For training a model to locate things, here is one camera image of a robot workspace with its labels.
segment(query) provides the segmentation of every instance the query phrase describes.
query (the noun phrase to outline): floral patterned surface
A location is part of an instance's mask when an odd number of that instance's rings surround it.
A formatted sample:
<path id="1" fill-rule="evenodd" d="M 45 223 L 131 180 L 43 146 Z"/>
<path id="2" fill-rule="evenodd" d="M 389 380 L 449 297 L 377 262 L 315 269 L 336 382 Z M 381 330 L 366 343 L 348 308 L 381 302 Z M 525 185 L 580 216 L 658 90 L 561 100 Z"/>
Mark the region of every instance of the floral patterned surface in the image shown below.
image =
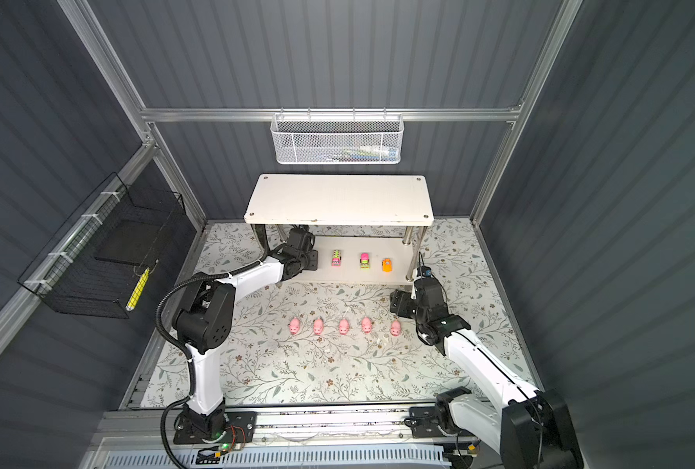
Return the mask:
<path id="1" fill-rule="evenodd" d="M 402 236 L 402 227 L 319 227 L 317 235 Z M 277 230 L 267 229 L 276 245 Z M 259 256 L 246 224 L 215 224 L 197 270 L 219 273 Z M 422 247 L 426 264 L 440 279 L 450 311 L 459 314 L 511 369 L 530 380 L 520 345 L 504 313 L 470 221 L 436 220 Z M 270 285 L 235 305 L 230 337 L 221 346 L 220 381 L 228 405 L 291 402 L 397 401 L 432 399 L 438 392 L 465 386 L 481 396 L 474 382 L 435 347 L 423 345 L 411 320 L 400 319 L 402 333 L 390 335 L 396 319 L 389 312 L 394 286 L 323 285 L 288 281 Z M 373 330 L 364 334 L 363 317 Z M 293 317 L 302 322 L 291 335 Z M 313 333 L 317 317 L 322 335 Z M 345 317 L 350 332 L 340 335 Z M 164 407 L 187 394 L 186 362 L 165 344 L 142 400 L 142 407 Z"/>

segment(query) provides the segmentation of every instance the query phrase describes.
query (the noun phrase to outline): corrugated panel wall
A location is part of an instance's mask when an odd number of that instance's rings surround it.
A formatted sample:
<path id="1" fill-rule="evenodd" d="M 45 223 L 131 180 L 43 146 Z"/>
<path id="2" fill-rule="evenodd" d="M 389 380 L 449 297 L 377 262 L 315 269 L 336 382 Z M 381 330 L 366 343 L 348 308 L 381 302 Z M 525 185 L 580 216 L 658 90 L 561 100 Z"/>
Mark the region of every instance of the corrugated panel wall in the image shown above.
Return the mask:
<path id="1" fill-rule="evenodd" d="M 509 127 L 505 122 L 409 122 L 402 160 L 382 165 L 277 164 L 269 124 L 159 124 L 207 217 L 240 219 L 259 174 L 423 174 L 436 215 L 468 216 Z"/>
<path id="2" fill-rule="evenodd" d="M 695 467 L 695 1 L 583 5 L 483 233 L 593 467 Z"/>
<path id="3" fill-rule="evenodd" d="M 92 2 L 148 107 L 509 107 L 558 6 Z"/>
<path id="4" fill-rule="evenodd" d="M 56 2 L 0 2 L 0 309 L 61 223 L 141 143 L 80 44 Z M 136 184 L 167 189 L 154 164 Z M 186 225 L 180 259 L 132 319 L 41 306 L 16 335 L 0 357 L 0 467 L 79 463 L 144 351 L 194 235 Z"/>

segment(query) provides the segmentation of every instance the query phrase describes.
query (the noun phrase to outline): white shelf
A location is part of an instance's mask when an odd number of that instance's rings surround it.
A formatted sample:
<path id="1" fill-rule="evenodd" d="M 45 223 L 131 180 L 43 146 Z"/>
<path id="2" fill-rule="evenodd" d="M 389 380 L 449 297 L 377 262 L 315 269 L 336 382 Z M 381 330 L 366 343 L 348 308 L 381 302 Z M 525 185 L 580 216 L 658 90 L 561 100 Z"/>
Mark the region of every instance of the white shelf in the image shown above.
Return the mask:
<path id="1" fill-rule="evenodd" d="M 317 236 L 314 249 L 319 251 L 319 268 L 305 270 L 288 281 L 328 284 L 410 285 L 408 274 L 413 247 L 401 238 L 360 238 L 352 236 Z M 342 265 L 332 266 L 332 252 L 339 249 Z M 371 268 L 360 268 L 360 255 L 368 253 Z M 391 259 L 391 272 L 381 269 L 381 261 Z"/>
<path id="2" fill-rule="evenodd" d="M 434 216 L 421 175 L 261 174 L 244 219 L 249 224 L 430 227 Z"/>

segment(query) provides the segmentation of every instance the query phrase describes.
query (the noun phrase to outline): pig toy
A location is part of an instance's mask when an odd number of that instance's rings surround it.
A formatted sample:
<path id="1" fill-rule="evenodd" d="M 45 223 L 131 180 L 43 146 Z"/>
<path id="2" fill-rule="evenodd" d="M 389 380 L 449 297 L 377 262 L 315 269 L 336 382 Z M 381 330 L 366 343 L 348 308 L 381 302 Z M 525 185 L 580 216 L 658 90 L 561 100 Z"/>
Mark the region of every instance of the pig toy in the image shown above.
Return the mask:
<path id="1" fill-rule="evenodd" d="M 370 333 L 371 329 L 373 329 L 374 325 L 371 324 L 371 319 L 368 317 L 364 317 L 362 321 L 360 321 L 360 326 L 363 328 L 364 333 Z"/>
<path id="2" fill-rule="evenodd" d="M 314 321 L 314 333 L 316 335 L 321 335 L 324 332 L 324 321 L 319 318 Z"/>
<path id="3" fill-rule="evenodd" d="M 399 334 L 402 333 L 402 325 L 399 324 L 399 321 L 395 320 L 395 322 L 391 323 L 390 333 L 395 337 L 399 337 Z"/>
<path id="4" fill-rule="evenodd" d="M 347 331 L 350 330 L 350 323 L 347 322 L 347 319 L 342 319 L 340 321 L 340 334 L 342 335 L 347 335 Z"/>
<path id="5" fill-rule="evenodd" d="M 297 317 L 294 317 L 293 320 L 290 321 L 290 334 L 297 334 L 300 332 L 300 320 Z"/>

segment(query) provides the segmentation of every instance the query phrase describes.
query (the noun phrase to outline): black wire basket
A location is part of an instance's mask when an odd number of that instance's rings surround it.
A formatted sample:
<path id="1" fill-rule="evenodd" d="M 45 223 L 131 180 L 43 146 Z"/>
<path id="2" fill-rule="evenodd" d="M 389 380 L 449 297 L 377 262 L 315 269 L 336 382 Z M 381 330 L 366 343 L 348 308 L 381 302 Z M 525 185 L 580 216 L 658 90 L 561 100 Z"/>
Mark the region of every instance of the black wire basket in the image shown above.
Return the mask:
<path id="1" fill-rule="evenodd" d="M 65 243 L 51 241 L 56 251 L 45 249 L 45 263 L 28 267 L 19 284 L 58 313 L 127 319 L 183 217 L 179 193 L 121 185 Z"/>

